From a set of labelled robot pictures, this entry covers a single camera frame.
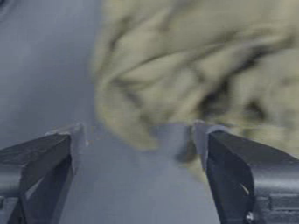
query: towel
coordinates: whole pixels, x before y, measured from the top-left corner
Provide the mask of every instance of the towel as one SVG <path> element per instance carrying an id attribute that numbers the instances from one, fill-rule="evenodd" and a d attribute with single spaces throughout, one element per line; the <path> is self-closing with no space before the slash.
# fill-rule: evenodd
<path id="1" fill-rule="evenodd" d="M 102 0 L 97 119 L 140 150 L 194 119 L 299 155 L 297 0 Z"/>

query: crumpled fabric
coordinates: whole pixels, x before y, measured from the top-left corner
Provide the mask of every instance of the crumpled fabric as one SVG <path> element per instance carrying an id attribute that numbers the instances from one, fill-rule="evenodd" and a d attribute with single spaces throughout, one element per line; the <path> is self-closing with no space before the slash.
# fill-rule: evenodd
<path id="1" fill-rule="evenodd" d="M 297 12 L 297 0 L 104 0 L 97 119 L 141 150 L 153 127 L 201 119 L 294 154 Z"/>

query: gray table surface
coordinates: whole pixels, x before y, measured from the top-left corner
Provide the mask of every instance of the gray table surface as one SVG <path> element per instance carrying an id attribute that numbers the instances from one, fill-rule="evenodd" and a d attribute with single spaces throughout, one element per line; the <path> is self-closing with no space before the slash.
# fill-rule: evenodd
<path id="1" fill-rule="evenodd" d="M 156 131 L 161 147 L 146 153 L 101 124 L 94 131 L 88 66 L 97 28 L 98 0 L 14 0 L 0 17 L 0 147 L 85 124 L 89 145 L 61 224 L 218 223 L 206 187 L 173 162 L 181 125 Z"/>

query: screw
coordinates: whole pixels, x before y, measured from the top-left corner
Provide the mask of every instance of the screw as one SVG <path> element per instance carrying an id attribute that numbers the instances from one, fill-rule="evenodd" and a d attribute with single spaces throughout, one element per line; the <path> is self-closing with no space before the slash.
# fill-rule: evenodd
<path id="1" fill-rule="evenodd" d="M 252 223 L 252 222 L 253 222 L 253 220 L 254 220 L 254 215 L 253 215 L 250 212 L 246 213 L 245 220 L 246 220 L 246 223 Z"/>

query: olive green cloth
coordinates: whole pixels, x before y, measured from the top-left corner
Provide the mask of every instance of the olive green cloth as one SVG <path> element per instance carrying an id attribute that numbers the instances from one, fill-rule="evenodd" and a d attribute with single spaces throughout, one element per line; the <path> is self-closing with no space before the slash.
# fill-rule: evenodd
<path id="1" fill-rule="evenodd" d="M 299 151 L 299 0 L 102 0 L 101 14 L 96 114 L 129 144 L 200 118 Z"/>

